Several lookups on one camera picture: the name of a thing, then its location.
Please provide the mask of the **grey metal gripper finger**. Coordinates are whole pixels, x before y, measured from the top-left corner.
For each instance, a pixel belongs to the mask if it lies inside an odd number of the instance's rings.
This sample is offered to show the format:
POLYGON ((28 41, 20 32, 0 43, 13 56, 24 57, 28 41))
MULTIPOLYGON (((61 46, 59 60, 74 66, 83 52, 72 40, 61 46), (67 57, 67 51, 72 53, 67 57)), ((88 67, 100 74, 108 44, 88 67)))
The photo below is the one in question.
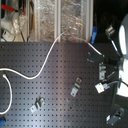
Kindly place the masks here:
POLYGON ((106 66, 103 64, 99 64, 99 80, 105 79, 106 66))

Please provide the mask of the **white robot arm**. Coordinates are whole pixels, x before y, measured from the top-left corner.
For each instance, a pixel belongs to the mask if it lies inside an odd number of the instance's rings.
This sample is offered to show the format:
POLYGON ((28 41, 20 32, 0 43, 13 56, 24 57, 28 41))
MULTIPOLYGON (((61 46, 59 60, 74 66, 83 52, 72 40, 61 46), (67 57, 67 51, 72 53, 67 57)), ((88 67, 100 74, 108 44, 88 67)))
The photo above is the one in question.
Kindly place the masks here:
POLYGON ((88 60, 99 64, 99 80, 95 85, 98 93, 114 87, 115 95, 128 97, 128 25, 121 23, 118 32, 110 26, 106 29, 108 39, 111 41, 117 57, 105 56, 92 44, 94 53, 88 54, 88 60))

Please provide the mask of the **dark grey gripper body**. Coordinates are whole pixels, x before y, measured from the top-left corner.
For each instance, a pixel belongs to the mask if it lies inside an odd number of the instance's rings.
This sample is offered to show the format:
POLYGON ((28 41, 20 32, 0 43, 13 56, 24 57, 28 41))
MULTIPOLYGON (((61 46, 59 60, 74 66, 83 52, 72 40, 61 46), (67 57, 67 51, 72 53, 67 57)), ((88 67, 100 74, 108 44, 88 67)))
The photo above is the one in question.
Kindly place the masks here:
POLYGON ((103 63, 103 64, 109 65, 109 66, 116 66, 117 62, 118 62, 118 60, 115 58, 100 55, 98 53, 89 53, 88 59, 92 62, 103 63))

